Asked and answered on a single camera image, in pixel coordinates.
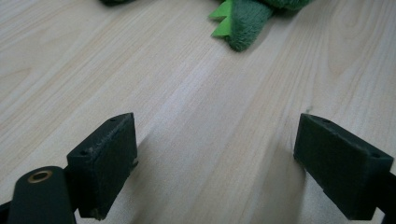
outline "green plush toy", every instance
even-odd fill
[[[225,0],[209,18],[221,20],[213,36],[236,51],[247,49],[276,9],[299,10],[312,0]]]

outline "light wood grain surface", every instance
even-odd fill
[[[218,5],[0,1],[0,203],[134,112],[139,165],[101,223],[348,223],[293,160],[298,120],[396,157],[396,2],[317,0],[243,53],[210,37]]]

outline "green felt spike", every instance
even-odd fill
[[[223,2],[214,12],[209,15],[211,19],[224,19],[228,16],[231,16],[231,8],[232,8],[233,0],[226,0]]]
[[[233,0],[226,0],[209,15],[211,19],[222,20],[218,28],[212,33],[215,37],[224,37],[231,34],[231,12]]]
[[[212,33],[212,36],[222,37],[231,34],[231,20],[229,17],[225,18]]]

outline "screw hole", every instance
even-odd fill
[[[380,158],[380,157],[381,157],[378,153],[373,153],[372,156],[373,156],[374,158]]]
[[[31,184],[39,183],[41,181],[44,181],[52,176],[52,171],[47,170],[47,171],[39,171],[31,176],[29,176],[29,179],[27,180]]]

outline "green stuffed toy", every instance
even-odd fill
[[[225,0],[209,18],[221,20],[212,36],[236,51],[247,49],[276,9],[299,10],[312,0]]]

